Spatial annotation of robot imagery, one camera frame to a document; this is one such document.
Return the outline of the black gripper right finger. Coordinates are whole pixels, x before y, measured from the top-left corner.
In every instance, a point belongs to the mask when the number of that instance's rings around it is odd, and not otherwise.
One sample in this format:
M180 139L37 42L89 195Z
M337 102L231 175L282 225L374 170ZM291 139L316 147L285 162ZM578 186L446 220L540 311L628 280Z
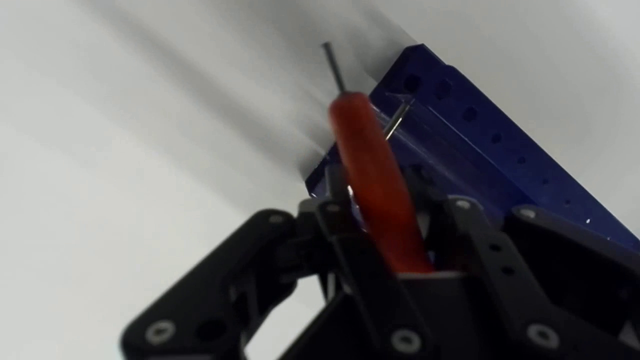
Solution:
M509 334L555 331L555 304L512 238L489 220L483 204L471 196L446 195L426 170L418 176L418 204L430 214L426 245L437 264L480 278Z

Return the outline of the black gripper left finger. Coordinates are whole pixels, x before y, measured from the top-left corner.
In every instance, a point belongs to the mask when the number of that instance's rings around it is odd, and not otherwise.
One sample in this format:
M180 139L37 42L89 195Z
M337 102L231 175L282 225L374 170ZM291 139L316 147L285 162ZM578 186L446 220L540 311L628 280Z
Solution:
M363 228L355 214L347 170L341 165L325 168L325 195L302 200L299 220L307 240L302 246L304 272L320 280L326 300L344 295L355 304L363 304L355 259L349 253L349 240L359 240Z

